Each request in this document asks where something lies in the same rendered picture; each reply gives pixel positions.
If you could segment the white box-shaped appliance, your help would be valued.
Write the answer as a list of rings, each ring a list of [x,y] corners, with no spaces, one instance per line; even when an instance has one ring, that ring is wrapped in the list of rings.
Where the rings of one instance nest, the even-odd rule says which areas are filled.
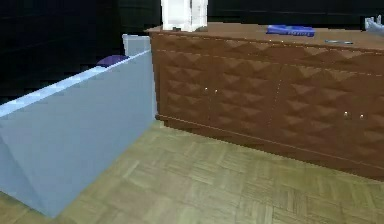
[[[194,32],[207,26],[208,0],[161,0],[162,29]]]

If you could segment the blue book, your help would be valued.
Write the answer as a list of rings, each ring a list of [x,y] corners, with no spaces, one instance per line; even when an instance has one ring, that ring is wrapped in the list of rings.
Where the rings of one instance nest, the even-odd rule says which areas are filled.
[[[312,27],[289,26],[289,25],[268,25],[267,34],[291,35],[314,37],[315,30]]]

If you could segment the purple round object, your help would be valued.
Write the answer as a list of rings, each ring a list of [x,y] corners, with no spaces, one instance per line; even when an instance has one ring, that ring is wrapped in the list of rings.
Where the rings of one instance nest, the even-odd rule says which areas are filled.
[[[107,68],[126,59],[128,59],[128,56],[125,55],[110,55],[98,61],[97,66]]]

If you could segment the brown patterned sideboard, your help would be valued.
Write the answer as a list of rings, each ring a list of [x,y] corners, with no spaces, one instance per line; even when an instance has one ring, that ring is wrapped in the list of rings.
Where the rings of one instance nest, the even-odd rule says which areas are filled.
[[[318,29],[314,37],[266,31],[221,22],[196,32],[149,29],[157,119],[384,181],[384,37],[337,29]]]

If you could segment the pale grey angular object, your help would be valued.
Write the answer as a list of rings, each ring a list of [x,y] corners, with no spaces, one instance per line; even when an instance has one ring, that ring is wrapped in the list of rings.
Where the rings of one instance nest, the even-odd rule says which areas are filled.
[[[384,24],[381,22],[381,16],[367,17],[364,19],[364,29],[367,32],[384,37]]]

